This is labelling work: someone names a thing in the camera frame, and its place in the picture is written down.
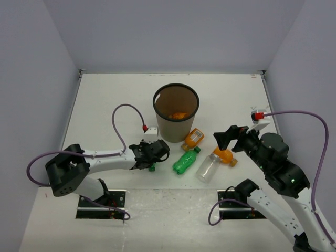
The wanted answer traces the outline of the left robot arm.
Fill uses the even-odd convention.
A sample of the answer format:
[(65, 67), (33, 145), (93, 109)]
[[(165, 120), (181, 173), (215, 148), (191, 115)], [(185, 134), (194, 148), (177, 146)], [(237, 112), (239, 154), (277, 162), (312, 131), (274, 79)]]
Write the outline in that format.
[(97, 206), (112, 200), (103, 179), (93, 179), (93, 173), (112, 170), (149, 169), (164, 162), (170, 148), (164, 140), (132, 144), (121, 154), (110, 156), (107, 152), (85, 151), (79, 144), (72, 144), (45, 165), (49, 184), (55, 197), (75, 193), (90, 199)]

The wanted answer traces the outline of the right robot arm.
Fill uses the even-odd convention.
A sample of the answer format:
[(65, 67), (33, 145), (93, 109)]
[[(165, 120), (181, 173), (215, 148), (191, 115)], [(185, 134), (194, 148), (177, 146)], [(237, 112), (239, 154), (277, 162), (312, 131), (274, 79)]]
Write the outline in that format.
[(289, 146), (276, 133), (259, 132), (232, 125), (225, 132), (214, 133), (220, 150), (236, 141), (233, 152), (245, 152), (261, 169), (268, 185), (289, 205), (289, 215), (272, 202), (252, 180), (234, 188), (233, 197), (224, 202), (254, 208), (271, 221), (291, 242), (294, 251), (335, 251), (335, 232), (319, 211), (312, 197), (312, 187), (304, 171), (288, 160)]

